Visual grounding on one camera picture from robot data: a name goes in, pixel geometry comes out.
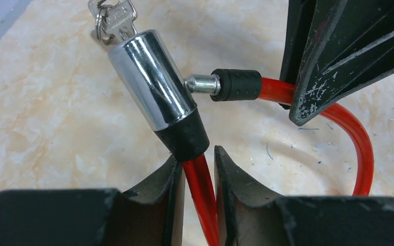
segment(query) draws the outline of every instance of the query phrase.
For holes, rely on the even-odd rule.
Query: metal ring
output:
[[[105,33],[104,31],[104,27],[102,24],[105,23],[105,17],[107,14],[107,7],[103,7],[101,6],[99,8],[99,12],[97,13],[96,16],[96,38],[97,40],[99,40],[99,42],[102,42],[104,45],[109,45],[112,43],[112,41],[114,40],[114,36],[110,35],[108,37],[108,39],[105,39],[105,37],[102,37],[102,32]]]

